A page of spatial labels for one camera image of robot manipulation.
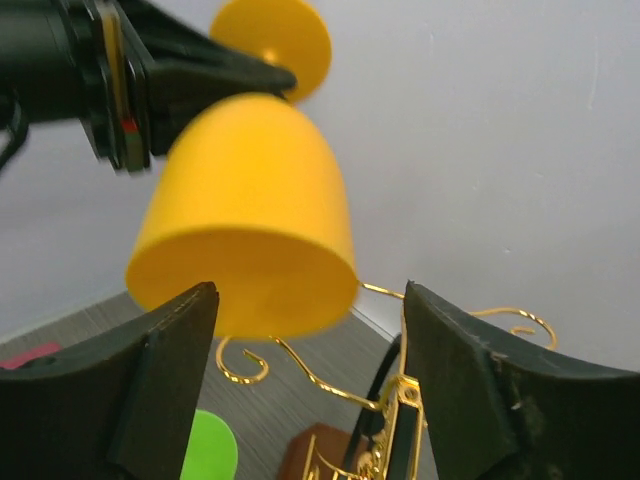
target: curled gold wire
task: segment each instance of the curled gold wire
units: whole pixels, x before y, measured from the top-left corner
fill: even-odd
[[[371,290],[383,295],[388,295],[398,299],[404,299],[403,294],[394,292],[393,290],[378,287],[376,285],[371,285],[369,283],[362,283],[361,286],[367,290]],[[530,312],[527,312],[526,310],[522,310],[520,308],[515,308],[515,307],[497,307],[497,308],[490,308],[487,310],[480,310],[477,312],[471,312],[471,315],[474,315],[476,317],[486,317],[486,316],[498,315],[498,314],[520,315],[536,322],[540,327],[542,327],[549,334],[549,337],[551,338],[551,342],[546,346],[546,348],[549,350],[556,349],[558,344],[558,337],[553,327],[551,327],[551,325],[549,325],[545,320],[534,315],[533,313],[530,313]],[[530,327],[516,326],[510,330],[510,333],[514,335],[518,335],[518,334],[533,335],[536,332],[533,328],[530,328]],[[325,382],[324,380],[321,380],[316,374],[313,373],[313,371],[311,371],[311,369],[305,364],[302,358],[300,358],[300,356],[295,352],[295,350],[293,350],[293,348],[291,348],[291,346],[289,346],[287,342],[285,342],[284,340],[278,337],[269,337],[269,339],[275,342],[291,358],[293,358],[293,360],[304,372],[304,374],[309,378],[309,380],[313,384],[318,386],[320,389],[326,392],[329,392],[332,395],[345,398],[359,405],[360,407],[366,408],[371,411],[381,411],[384,408],[391,393],[393,392],[393,389],[396,387],[397,382],[399,380],[398,375],[396,375],[389,382],[387,382],[387,388],[385,389],[382,396],[380,397],[380,400],[378,400],[377,402],[367,400],[366,398],[347,392],[345,390],[341,390]],[[231,340],[232,340],[231,337],[223,338],[220,344],[218,345],[218,347],[216,348],[216,365],[218,369],[224,374],[225,377],[227,377],[233,383],[238,383],[242,385],[252,385],[264,380],[269,374],[269,364],[262,357],[256,355],[255,353],[247,349],[244,349],[242,353],[244,354],[244,356],[246,356],[253,362],[257,363],[258,366],[260,366],[259,373],[252,376],[242,376],[242,375],[233,373],[229,369],[229,367],[226,366],[226,364],[224,363],[224,350]]]
[[[361,283],[360,285],[362,286],[362,288],[366,290],[371,290],[373,292],[381,293],[383,295],[399,298],[400,300],[404,299],[404,295],[402,293],[394,292],[393,290],[389,290],[387,288],[371,285],[370,283]],[[558,336],[556,335],[556,332],[553,329],[553,327],[549,325],[545,320],[538,317],[537,315],[534,315],[531,312],[527,312],[526,310],[522,310],[521,308],[497,307],[497,308],[489,308],[486,310],[479,310],[477,312],[470,312],[470,314],[473,315],[474,317],[488,317],[491,315],[498,315],[498,314],[511,314],[511,315],[520,315],[522,317],[526,317],[536,322],[547,332],[547,334],[549,334],[551,341],[545,348],[547,348],[548,350],[555,350],[558,347]],[[536,333],[536,331],[533,328],[524,327],[524,326],[513,327],[511,330],[509,330],[509,332],[512,333],[513,335],[518,335],[521,333],[524,333],[526,335],[535,335]]]
[[[325,392],[328,392],[337,397],[341,397],[346,400],[349,400],[362,408],[366,408],[368,410],[375,411],[375,412],[381,411],[383,407],[386,405],[389,397],[391,396],[391,393],[393,392],[393,387],[397,383],[397,379],[396,379],[397,376],[394,376],[391,379],[391,381],[388,382],[387,388],[385,388],[385,390],[383,391],[380,397],[380,400],[378,401],[367,400],[366,398],[363,398],[354,393],[347,392],[340,388],[334,387],[333,385],[330,385],[329,383],[322,380],[315,373],[313,373],[313,371],[302,360],[300,355],[298,355],[296,351],[293,348],[291,348],[291,346],[281,338],[269,337],[269,339],[275,342],[276,345],[280,346],[285,352],[287,352],[287,354],[296,362],[296,364],[298,364],[300,369],[304,372],[304,374],[311,381],[311,383],[319,387],[321,390],[324,390]],[[266,362],[264,358],[256,355],[253,352],[250,352],[247,349],[244,349],[242,353],[252,361],[256,362],[261,367],[261,370],[259,373],[253,376],[242,376],[242,375],[233,373],[229,369],[229,367],[226,366],[226,364],[224,363],[224,351],[231,340],[232,340],[232,337],[223,338],[222,341],[218,344],[218,347],[216,348],[216,365],[218,369],[224,374],[225,377],[227,377],[233,383],[238,383],[242,385],[252,385],[264,380],[269,374],[269,364]]]
[[[239,383],[242,385],[251,385],[253,383],[258,383],[264,380],[267,377],[267,375],[269,375],[269,364],[264,358],[259,357],[253,352],[250,352],[246,348],[242,350],[242,354],[245,357],[247,357],[249,360],[252,360],[255,363],[257,363],[261,367],[260,373],[253,375],[251,377],[244,377],[242,375],[237,375],[233,373],[229,369],[229,367],[225,365],[224,359],[223,359],[224,349],[227,347],[227,344],[230,341],[231,341],[231,337],[225,337],[218,344],[218,348],[216,348],[216,366],[218,367],[218,370],[220,370],[222,374],[225,377],[227,377],[229,380],[231,380],[233,383]]]

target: gold wire stand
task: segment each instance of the gold wire stand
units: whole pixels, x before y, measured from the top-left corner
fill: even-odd
[[[393,290],[388,290],[386,288],[378,287],[376,285],[371,285],[368,283],[362,283],[361,286],[366,290],[404,300],[403,294],[394,292]],[[533,313],[527,312],[526,310],[515,307],[497,307],[480,310],[477,312],[471,312],[471,315],[474,315],[476,317],[487,317],[500,314],[519,315],[532,320],[549,334],[550,342],[545,348],[549,350],[555,350],[557,348],[558,337],[554,329],[545,320],[534,315]],[[536,333],[535,329],[525,326],[516,326],[511,328],[509,331],[514,335],[534,335]],[[356,395],[355,393],[347,392],[325,382],[324,380],[320,379],[315,373],[313,373],[313,371],[306,365],[302,358],[300,358],[300,356],[295,352],[293,348],[291,348],[291,346],[287,342],[278,337],[269,337],[269,339],[280,346],[296,362],[298,367],[304,372],[311,383],[319,387],[321,390],[324,390],[337,397],[344,398],[345,400],[355,403],[361,408],[365,408],[373,412],[382,412],[385,418],[385,427],[379,434],[375,436],[374,448],[371,451],[365,452],[360,456],[360,458],[358,459],[358,471],[355,473],[346,472],[327,461],[317,450],[316,438],[315,436],[312,436],[307,451],[302,480],[325,480],[320,479],[318,465],[312,465],[312,458],[314,454],[318,457],[320,462],[322,462],[333,472],[332,480],[337,480],[341,476],[353,480],[385,480],[387,468],[389,466],[391,448],[393,447],[390,439],[393,437],[393,433],[395,431],[400,404],[415,408],[417,411],[418,422],[416,431],[414,432],[412,448],[413,456],[411,459],[409,476],[410,480],[416,480],[418,463],[420,460],[419,456],[422,440],[422,430],[427,426],[427,422],[424,414],[424,405],[420,396],[419,383],[415,378],[405,374],[407,358],[407,335],[404,313],[402,314],[402,341],[399,362],[400,366],[398,369],[398,373],[393,374],[387,381],[385,387],[382,390],[380,400],[378,401],[368,400],[359,395]],[[231,337],[223,338],[216,349],[216,365],[218,369],[227,379],[229,379],[229,381],[237,383],[239,385],[252,385],[264,380],[269,374],[269,364],[262,357],[247,349],[244,349],[242,353],[251,361],[258,364],[258,366],[260,367],[259,373],[252,376],[242,376],[233,373],[225,365],[224,351],[231,340]]]

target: black plastic part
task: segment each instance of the black plastic part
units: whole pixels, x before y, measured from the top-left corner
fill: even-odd
[[[13,156],[22,148],[29,136],[29,121],[27,115],[18,102],[13,92],[5,95],[4,98],[9,99],[13,103],[13,111],[11,118],[7,124],[9,139],[7,144],[0,150],[0,174],[4,172],[4,167],[13,158]]]
[[[409,474],[419,420],[418,413],[415,407],[398,404],[396,428],[391,439],[391,457],[385,480],[411,480]]]
[[[640,478],[640,374],[549,351],[407,284],[440,480]]]
[[[391,367],[396,361],[398,354],[400,353],[401,336],[398,335],[393,339],[391,345],[387,349],[378,370],[371,382],[369,391],[367,392],[367,400],[378,401],[380,399],[380,393],[384,382],[387,379]],[[340,468],[346,472],[352,472],[355,468],[355,455],[358,449],[358,445],[363,436],[368,439],[369,448],[373,446],[373,436],[378,433],[384,427],[384,416],[380,412],[372,412],[366,408],[360,409],[360,414],[356,420],[356,424],[351,432],[349,443],[344,453],[342,465]]]
[[[0,369],[0,477],[179,478],[217,307],[213,284],[201,284],[102,335]]]
[[[131,107],[120,118],[97,2],[0,0],[0,129],[12,111],[5,93],[14,90],[31,123],[78,119],[98,158],[136,172],[215,102],[245,92],[282,97],[296,85],[291,72],[213,42],[148,2],[113,0]]]
[[[0,82],[19,92],[32,123],[85,115],[84,86],[72,44],[51,4],[0,0]],[[0,103],[0,128],[11,111],[8,101]]]

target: green object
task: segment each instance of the green object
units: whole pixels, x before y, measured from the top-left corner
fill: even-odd
[[[196,410],[180,480],[233,480],[238,444],[220,417]]]

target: white wall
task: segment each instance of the white wall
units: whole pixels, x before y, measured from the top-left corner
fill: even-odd
[[[220,3],[161,4],[204,31]],[[531,309],[563,352],[640,368],[640,7],[315,5],[334,63],[305,109],[344,169],[362,279]],[[0,181],[0,335],[122,288],[154,181],[96,165],[79,128],[35,131]],[[397,301],[358,308],[397,331]]]

